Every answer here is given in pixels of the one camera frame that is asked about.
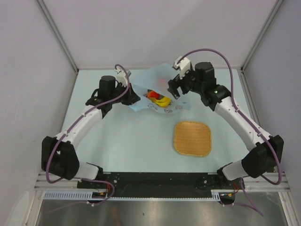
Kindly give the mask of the red fake fruit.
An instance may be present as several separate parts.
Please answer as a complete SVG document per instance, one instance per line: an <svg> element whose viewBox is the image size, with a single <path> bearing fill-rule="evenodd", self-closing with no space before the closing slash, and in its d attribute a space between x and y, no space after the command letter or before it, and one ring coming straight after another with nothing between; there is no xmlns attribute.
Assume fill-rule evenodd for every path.
<svg viewBox="0 0 301 226"><path fill-rule="evenodd" d="M154 90L151 90L151 91L148 92L147 98L159 99L160 94L156 93Z"/></svg>

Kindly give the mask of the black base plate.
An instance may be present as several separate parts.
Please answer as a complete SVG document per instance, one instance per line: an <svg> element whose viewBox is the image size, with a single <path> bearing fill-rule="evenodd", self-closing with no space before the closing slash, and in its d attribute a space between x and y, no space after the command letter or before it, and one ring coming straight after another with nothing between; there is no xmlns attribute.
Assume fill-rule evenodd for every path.
<svg viewBox="0 0 301 226"><path fill-rule="evenodd" d="M212 190L241 188L239 179L210 173L104 172L96 179L113 184L117 198L208 198Z"/></svg>

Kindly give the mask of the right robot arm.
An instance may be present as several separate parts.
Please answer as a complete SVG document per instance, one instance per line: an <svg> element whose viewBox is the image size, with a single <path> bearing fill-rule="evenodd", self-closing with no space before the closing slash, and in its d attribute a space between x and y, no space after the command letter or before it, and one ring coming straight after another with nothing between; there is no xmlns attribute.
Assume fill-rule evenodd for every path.
<svg viewBox="0 0 301 226"><path fill-rule="evenodd" d="M273 167L280 167L284 141L281 136L266 132L235 103L233 93L216 82L214 67L210 62L195 66L187 58L174 63L177 76L168 82L168 91L178 99L180 94L194 92L213 112L221 116L239 135L249 153L241 160L231 162L218 170L217 184L228 189L234 180L257 178Z"/></svg>

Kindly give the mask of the yellow fake banana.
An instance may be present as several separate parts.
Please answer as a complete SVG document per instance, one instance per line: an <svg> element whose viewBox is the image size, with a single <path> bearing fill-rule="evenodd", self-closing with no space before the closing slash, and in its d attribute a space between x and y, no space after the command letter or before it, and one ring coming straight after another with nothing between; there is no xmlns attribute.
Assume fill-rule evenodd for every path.
<svg viewBox="0 0 301 226"><path fill-rule="evenodd" d="M160 107L167 107L171 103L171 99L168 97L163 97L162 99L156 99L154 97L150 97L149 100Z"/></svg>

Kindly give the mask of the light blue plastic bag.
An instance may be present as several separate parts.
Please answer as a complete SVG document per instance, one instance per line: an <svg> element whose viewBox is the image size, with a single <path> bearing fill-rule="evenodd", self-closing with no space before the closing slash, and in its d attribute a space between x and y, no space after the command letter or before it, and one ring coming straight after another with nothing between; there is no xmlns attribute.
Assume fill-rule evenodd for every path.
<svg viewBox="0 0 301 226"><path fill-rule="evenodd" d="M143 109L152 109L158 113L178 113L183 110L190 110L191 104L185 97L182 96L178 99L175 99L173 95L168 92L168 85L160 86L157 83L157 79L159 78L163 78L169 82L171 79L175 78L176 75L177 71L167 63L146 69L137 75L131 75L130 82L132 88L134 92L141 98L141 100L130 107L136 112ZM171 103L169 106L160 107L151 102L149 98L147 98L147 94L151 90L154 90L156 93L160 94L159 99L162 99L163 97L170 98Z"/></svg>

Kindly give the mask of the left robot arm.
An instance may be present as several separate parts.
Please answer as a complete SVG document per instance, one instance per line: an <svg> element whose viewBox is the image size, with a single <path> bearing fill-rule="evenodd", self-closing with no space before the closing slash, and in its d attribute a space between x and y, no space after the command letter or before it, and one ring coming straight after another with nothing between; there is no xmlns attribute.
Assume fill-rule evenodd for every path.
<svg viewBox="0 0 301 226"><path fill-rule="evenodd" d="M45 137L42 141L41 166L46 172L49 183L53 181L49 175L59 179L87 179L93 188L103 185L102 168L91 163L80 162L76 148L86 134L112 109L114 104L121 103L135 106L140 97L134 92L125 73L116 77L105 75L99 81L99 87L94 90L85 103L85 107L72 125L54 137Z"/></svg>

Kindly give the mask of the woven bamboo tray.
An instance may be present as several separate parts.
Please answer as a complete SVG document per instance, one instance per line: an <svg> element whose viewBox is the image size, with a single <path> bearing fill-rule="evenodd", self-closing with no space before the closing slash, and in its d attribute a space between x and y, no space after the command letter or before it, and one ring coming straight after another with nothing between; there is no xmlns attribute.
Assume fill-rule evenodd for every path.
<svg viewBox="0 0 301 226"><path fill-rule="evenodd" d="M212 150L211 130L197 121L181 121L174 128L173 146L183 155L205 157Z"/></svg>

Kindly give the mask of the aluminium frame rail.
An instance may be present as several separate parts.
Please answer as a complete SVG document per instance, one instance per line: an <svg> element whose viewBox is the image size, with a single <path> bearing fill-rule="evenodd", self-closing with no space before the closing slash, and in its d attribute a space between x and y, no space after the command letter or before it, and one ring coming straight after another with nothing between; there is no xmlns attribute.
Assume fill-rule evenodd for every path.
<svg viewBox="0 0 301 226"><path fill-rule="evenodd" d="M234 186L239 185L239 179L227 182L215 173L151 173L151 172L104 172L101 180L114 184L115 188L120 190L130 185L141 186L192 186L202 190L230 190ZM262 177L244 178L245 189L251 192L287 192L290 191L288 181L285 174L282 175L282 182L279 185L273 185ZM62 179L54 184L50 184L46 180L45 172L40 172L36 180L35 189L62 189L71 188L93 189L100 188L100 184L95 186L83 185L78 179Z"/></svg>

